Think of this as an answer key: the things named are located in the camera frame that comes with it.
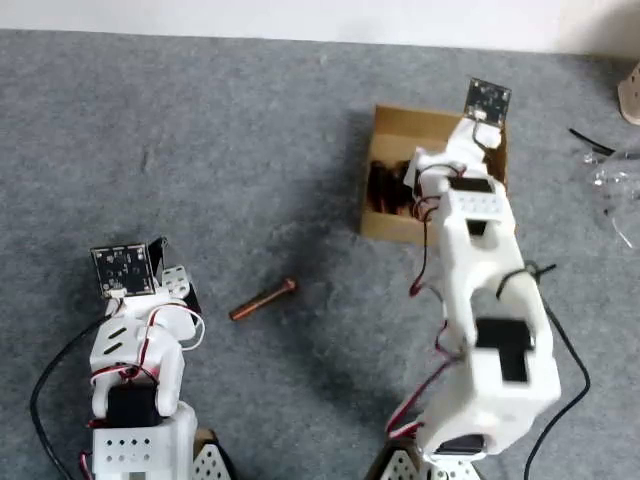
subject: copper cylinder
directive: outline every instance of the copper cylinder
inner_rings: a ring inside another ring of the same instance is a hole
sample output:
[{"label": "copper cylinder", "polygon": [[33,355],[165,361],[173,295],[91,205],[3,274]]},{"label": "copper cylinder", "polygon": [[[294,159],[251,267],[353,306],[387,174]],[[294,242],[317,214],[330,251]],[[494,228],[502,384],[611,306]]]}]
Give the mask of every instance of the copper cylinder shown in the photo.
[{"label": "copper cylinder", "polygon": [[293,278],[285,278],[282,284],[274,290],[267,290],[259,293],[251,300],[243,303],[239,307],[234,308],[229,312],[229,318],[234,322],[248,317],[257,309],[264,307],[265,305],[273,302],[276,298],[284,295],[285,293],[292,293],[298,288],[298,283]]}]

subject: white robot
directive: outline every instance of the white robot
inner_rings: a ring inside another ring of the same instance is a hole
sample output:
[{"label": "white robot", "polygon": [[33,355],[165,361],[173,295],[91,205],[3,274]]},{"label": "white robot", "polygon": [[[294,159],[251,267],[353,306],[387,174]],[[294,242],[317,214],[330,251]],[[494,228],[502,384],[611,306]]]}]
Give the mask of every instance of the white robot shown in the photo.
[{"label": "white robot", "polygon": [[[80,455],[85,479],[235,479],[233,465],[213,433],[199,432],[194,459],[197,420],[193,409],[180,401],[180,388],[183,352],[200,345],[205,323],[184,267],[164,267],[165,246],[165,240],[158,239],[149,247],[92,250],[108,302],[104,319],[96,325],[90,357],[95,418],[90,422],[91,468],[89,454]],[[160,262],[163,270],[156,279]],[[47,367],[44,380],[74,341]],[[53,452],[37,414],[43,378],[32,397],[34,424],[61,475],[73,478]]]},{"label": "white robot", "polygon": [[[510,91],[473,79],[469,98],[474,95],[445,151],[418,148],[404,179],[413,190],[414,214],[425,228],[429,220],[435,227],[442,276],[433,289],[443,305],[441,333],[456,353],[447,353],[443,366],[394,412],[387,433],[404,439],[406,448],[378,462],[368,478],[390,480],[400,472],[411,479],[477,479],[471,461],[501,453],[560,398],[543,301],[534,278],[520,274],[525,263],[505,187],[484,163],[502,141]],[[496,293],[507,317],[474,318],[471,296],[481,288]],[[398,428],[445,369],[446,383],[424,412]]]}]

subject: cardboard box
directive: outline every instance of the cardboard box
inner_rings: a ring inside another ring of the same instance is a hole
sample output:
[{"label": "cardboard box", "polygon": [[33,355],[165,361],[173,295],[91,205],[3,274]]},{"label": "cardboard box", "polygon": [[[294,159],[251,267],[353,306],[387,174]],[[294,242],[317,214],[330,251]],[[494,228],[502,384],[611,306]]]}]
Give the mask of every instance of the cardboard box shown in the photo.
[{"label": "cardboard box", "polygon": [[[424,226],[404,208],[398,214],[380,213],[375,210],[369,195],[369,180],[373,162],[381,162],[389,168],[411,159],[416,147],[441,152],[449,136],[462,118],[462,114],[410,110],[387,105],[376,106],[373,137],[369,147],[365,177],[365,193],[360,233],[364,236],[391,242],[424,244]],[[488,160],[488,171],[505,183],[507,168],[507,135],[498,150]],[[428,244],[435,243],[436,236],[428,226]]]}]

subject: black cable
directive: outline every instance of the black cable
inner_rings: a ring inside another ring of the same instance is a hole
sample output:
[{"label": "black cable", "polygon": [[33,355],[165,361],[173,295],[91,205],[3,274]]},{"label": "black cable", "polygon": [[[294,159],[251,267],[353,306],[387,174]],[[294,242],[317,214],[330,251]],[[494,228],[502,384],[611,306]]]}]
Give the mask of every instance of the black cable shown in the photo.
[{"label": "black cable", "polygon": [[42,375],[40,375],[40,378],[36,382],[35,387],[33,387],[33,392],[31,393],[31,400],[29,401],[29,410],[31,411],[31,421],[33,422],[33,426],[36,429],[36,433],[38,435],[38,438],[40,439],[40,443],[42,443],[42,447],[44,448],[45,452],[49,456],[49,459],[51,460],[51,462],[55,465],[61,477],[64,478],[65,480],[73,480],[73,476],[69,473],[69,470],[67,470],[67,468],[63,465],[60,458],[58,458],[58,455],[53,449],[53,445],[51,445],[51,441],[49,440],[49,438],[47,437],[47,434],[44,431],[42,422],[40,421],[40,414],[38,412],[38,397],[40,396],[40,390],[42,390],[42,387],[44,386],[45,382],[47,381],[51,373],[55,370],[55,368],[58,366],[58,364],[64,359],[64,357],[66,357],[69,354],[69,352],[73,350],[87,335],[89,335],[94,330],[97,330],[98,328],[100,328],[100,326],[103,323],[105,323],[107,320],[109,320],[119,309],[120,309],[120,305],[118,306],[118,308],[116,308],[116,310],[113,313],[99,318],[98,320],[90,324],[88,327],[86,327],[84,330],[82,330],[69,343],[67,343],[65,347],[62,350],[60,350],[60,352],[53,358],[53,360],[49,362],[49,365],[47,365],[47,367],[42,372]]},{"label": "black cable", "polygon": [[586,135],[583,135],[582,133],[578,132],[574,128],[570,128],[569,133],[575,136],[576,138],[579,138],[583,142],[587,142],[589,145],[593,147],[593,151],[596,153],[601,153],[602,155],[606,155],[607,157],[609,155],[613,155],[614,153],[616,153],[616,151],[613,148],[602,145],[601,143],[598,143],[595,140],[591,140],[589,137],[587,137]]},{"label": "black cable", "polygon": [[567,403],[562,408],[562,410],[556,413],[555,416],[549,421],[549,423],[547,423],[547,426],[544,427],[544,430],[538,437],[538,440],[536,440],[536,443],[531,449],[531,453],[527,458],[527,463],[525,464],[525,467],[524,467],[524,480],[529,480],[529,471],[531,470],[531,463],[533,462],[533,459],[536,456],[536,453],[538,453],[538,450],[540,449],[542,442],[544,441],[546,436],[549,434],[553,426],[556,423],[558,423],[558,421],[564,416],[565,413],[571,410],[580,400],[582,400],[585,397],[585,395],[589,392],[589,389],[591,388],[591,377],[589,376],[589,371],[587,370],[587,367],[585,367],[584,363],[582,363],[582,360],[580,359],[578,352],[576,352],[576,349],[571,344],[571,340],[569,340],[569,337],[564,331],[564,328],[562,328],[562,325],[560,325],[560,321],[558,320],[558,317],[556,317],[556,315],[553,313],[553,311],[549,307],[549,304],[544,298],[542,299],[542,303],[544,305],[545,312],[547,312],[549,319],[551,320],[553,325],[556,327],[556,330],[558,330],[558,333],[560,334],[562,341],[566,345],[567,350],[569,350],[569,353],[573,357],[573,360],[576,362],[576,364],[582,371],[582,375],[584,376],[584,388],[580,391],[578,395],[575,396],[573,400]]},{"label": "black cable", "polygon": [[[519,273],[527,272],[535,279],[536,283],[540,283],[540,277],[545,273],[550,272],[554,268],[556,268],[555,263],[547,267],[540,268],[537,263],[527,261],[525,262],[524,268],[520,268],[520,269],[514,270],[513,272],[507,273],[503,277],[498,287],[498,290],[496,292],[496,297],[498,299],[500,298],[500,295],[502,294],[502,291],[504,290],[504,287],[507,281],[513,278],[515,275]],[[558,423],[558,421],[564,416],[565,413],[567,413],[569,410],[575,407],[576,404],[585,397],[585,395],[589,392],[589,389],[591,388],[591,377],[589,376],[589,371],[587,370],[587,367],[585,367],[584,363],[582,363],[582,360],[580,359],[580,355],[578,355],[578,352],[576,352],[576,349],[573,347],[571,340],[569,340],[569,336],[564,331],[564,328],[562,328],[562,325],[560,324],[560,320],[558,320],[558,317],[556,317],[555,313],[553,313],[553,310],[551,310],[551,307],[549,307],[549,304],[544,299],[544,297],[541,297],[541,298],[542,298],[542,304],[544,305],[544,311],[547,313],[547,316],[551,320],[551,323],[553,323],[553,325],[556,327],[556,330],[560,334],[560,338],[562,338],[562,341],[567,347],[567,350],[569,350],[569,353],[573,357],[573,360],[576,362],[576,364],[582,371],[582,375],[584,376],[584,388],[580,391],[580,393],[578,393],[578,395],[575,396],[573,400],[567,403],[562,408],[562,410],[556,413],[555,416],[544,427],[544,430],[542,430],[542,433],[540,434],[540,436],[536,440],[536,443],[533,445],[533,448],[531,449],[531,453],[529,453],[529,457],[527,457],[527,462],[524,467],[524,480],[529,480],[529,472],[531,471],[531,464],[533,463],[533,459],[538,453],[538,450],[540,450],[540,446],[542,445],[542,442],[547,437],[551,429],[555,426],[556,423]]]}]

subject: black wire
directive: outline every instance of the black wire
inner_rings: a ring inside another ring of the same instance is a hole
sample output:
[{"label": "black wire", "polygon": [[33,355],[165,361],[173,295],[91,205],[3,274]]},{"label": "black wire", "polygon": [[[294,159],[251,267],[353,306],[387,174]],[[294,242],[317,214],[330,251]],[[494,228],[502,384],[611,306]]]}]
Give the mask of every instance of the black wire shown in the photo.
[{"label": "black wire", "polygon": [[562,325],[560,324],[558,317],[556,317],[556,315],[553,313],[553,311],[551,310],[551,307],[549,307],[549,304],[544,298],[542,299],[542,303],[544,305],[545,312],[547,312],[549,319],[551,320],[553,325],[556,327],[556,330],[558,330],[558,333],[560,334],[562,341],[566,345],[567,350],[569,350],[569,353],[573,357],[573,360],[576,362],[576,364],[582,371],[582,375],[584,376],[584,388],[580,391],[578,395],[576,395],[576,397],[573,400],[567,403],[562,408],[562,410],[556,413],[556,415],[549,421],[549,423],[547,423],[547,426],[544,427],[544,430],[538,437],[538,440],[536,440],[536,443],[533,446],[533,449],[531,449],[531,453],[527,458],[527,463],[525,464],[525,467],[524,467],[524,480],[529,480],[529,471],[531,470],[531,463],[533,463],[533,459],[536,456],[536,453],[538,453],[538,450],[540,450],[540,446],[542,445],[542,442],[544,441],[546,436],[549,434],[553,426],[556,423],[558,423],[558,421],[564,416],[565,413],[571,410],[580,400],[582,400],[585,397],[585,395],[589,392],[589,389],[591,388],[591,377],[589,376],[589,371],[587,370],[587,367],[585,367],[584,363],[582,363],[582,360],[580,359],[578,352],[576,352],[576,349],[571,344],[571,340],[569,340],[569,337],[564,331],[564,328],[562,328]]},{"label": "black wire", "polygon": [[616,151],[613,148],[602,145],[601,143],[598,143],[595,140],[591,140],[589,137],[587,137],[586,135],[583,135],[582,133],[578,132],[574,128],[570,128],[569,133],[575,136],[576,138],[579,138],[583,142],[587,142],[589,145],[593,147],[593,151],[596,153],[601,153],[602,155],[606,155],[606,156],[613,155],[614,153],[616,153]]},{"label": "black wire", "polygon": [[424,214],[424,218],[422,219],[422,224],[424,226],[424,254],[422,257],[422,268],[420,269],[420,273],[418,274],[418,276],[416,277],[416,279],[413,281],[413,283],[411,284],[411,287],[409,288],[409,295],[412,297],[415,297],[418,292],[420,292],[420,290],[422,289],[422,285],[419,285],[420,280],[422,279],[422,276],[424,275],[425,270],[427,269],[427,254],[428,254],[428,250],[429,250],[429,246],[428,246],[428,242],[429,242],[429,228],[428,228],[428,223],[429,223],[429,215],[431,215],[431,212],[437,210],[438,207],[431,207],[430,209],[427,210],[427,213]]},{"label": "black wire", "polygon": [[[502,291],[504,290],[504,287],[507,281],[513,278],[515,275],[519,273],[527,272],[535,279],[536,283],[540,283],[540,277],[545,273],[550,272],[554,268],[556,268],[555,263],[547,267],[540,268],[537,263],[527,261],[525,262],[524,268],[520,268],[520,269],[514,270],[513,272],[507,273],[503,277],[498,287],[498,290],[496,292],[496,297],[498,299],[500,298],[500,295],[502,294]],[[527,457],[527,462],[524,467],[524,480],[529,480],[529,472],[531,471],[531,464],[533,463],[533,459],[538,453],[538,450],[540,450],[540,446],[542,445],[542,442],[547,437],[551,429],[554,427],[556,423],[558,423],[558,421],[564,416],[565,413],[567,413],[569,410],[575,407],[576,404],[585,397],[585,395],[589,392],[589,389],[591,388],[591,377],[589,376],[589,371],[587,370],[587,367],[585,367],[584,363],[582,363],[582,360],[580,359],[580,355],[578,355],[578,352],[576,352],[576,349],[573,347],[571,340],[569,340],[569,336],[564,331],[564,328],[562,328],[562,325],[560,324],[560,320],[558,320],[558,317],[556,317],[555,313],[553,313],[553,310],[551,310],[551,307],[549,306],[547,301],[544,299],[544,297],[541,297],[541,298],[542,298],[542,304],[544,305],[544,311],[547,313],[547,316],[551,320],[551,323],[553,323],[554,327],[556,327],[556,330],[560,334],[560,338],[562,338],[562,341],[567,347],[567,350],[569,350],[569,353],[573,357],[573,360],[576,362],[576,364],[582,371],[582,375],[584,376],[584,388],[580,391],[580,393],[578,393],[578,395],[575,396],[573,400],[567,403],[562,408],[562,410],[556,413],[556,415],[544,427],[544,430],[542,430],[542,433],[540,434],[540,436],[536,440],[536,443],[533,445],[533,448],[531,449],[531,453],[529,453],[529,457]]]},{"label": "black wire", "polygon": [[[120,309],[120,306],[116,308],[114,313],[116,313]],[[73,476],[69,473],[69,470],[63,465],[62,461],[56,454],[53,449],[53,445],[51,445],[51,441],[47,437],[47,434],[44,431],[44,427],[42,426],[42,422],[40,421],[40,413],[38,412],[38,397],[40,396],[40,390],[44,386],[45,382],[51,375],[51,373],[55,370],[58,364],[66,357],[71,350],[73,350],[87,335],[89,335],[94,330],[97,330],[104,322],[109,320],[114,313],[109,315],[105,315],[84,330],[82,330],[78,335],[76,335],[69,343],[65,345],[65,347],[60,350],[60,352],[49,362],[49,365],[44,369],[42,375],[36,382],[35,387],[33,387],[33,392],[31,393],[31,400],[29,401],[29,410],[31,411],[31,421],[33,422],[33,426],[36,429],[36,433],[38,438],[40,439],[40,443],[42,443],[42,447],[45,452],[49,456],[49,459],[54,464],[61,477],[65,480],[73,480]]]}]

